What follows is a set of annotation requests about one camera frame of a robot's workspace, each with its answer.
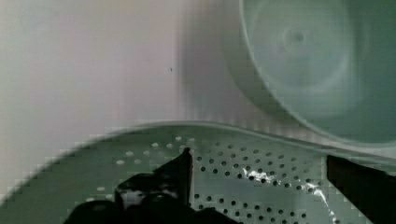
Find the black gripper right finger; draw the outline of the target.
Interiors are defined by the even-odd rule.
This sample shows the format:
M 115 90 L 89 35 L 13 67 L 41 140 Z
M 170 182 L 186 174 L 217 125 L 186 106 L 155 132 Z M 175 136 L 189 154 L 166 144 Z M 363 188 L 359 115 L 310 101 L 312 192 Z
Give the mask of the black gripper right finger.
M 395 224 L 395 177 L 328 156 L 327 179 L 374 224 Z

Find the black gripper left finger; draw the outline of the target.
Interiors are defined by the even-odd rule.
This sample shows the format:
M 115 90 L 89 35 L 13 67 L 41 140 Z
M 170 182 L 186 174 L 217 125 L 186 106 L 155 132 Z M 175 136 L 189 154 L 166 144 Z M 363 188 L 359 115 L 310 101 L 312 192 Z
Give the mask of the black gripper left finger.
M 150 173 L 132 175 L 115 187 L 115 203 L 120 207 L 139 205 L 150 194 L 164 193 L 188 204 L 191 193 L 192 156 L 185 147 L 182 153 Z

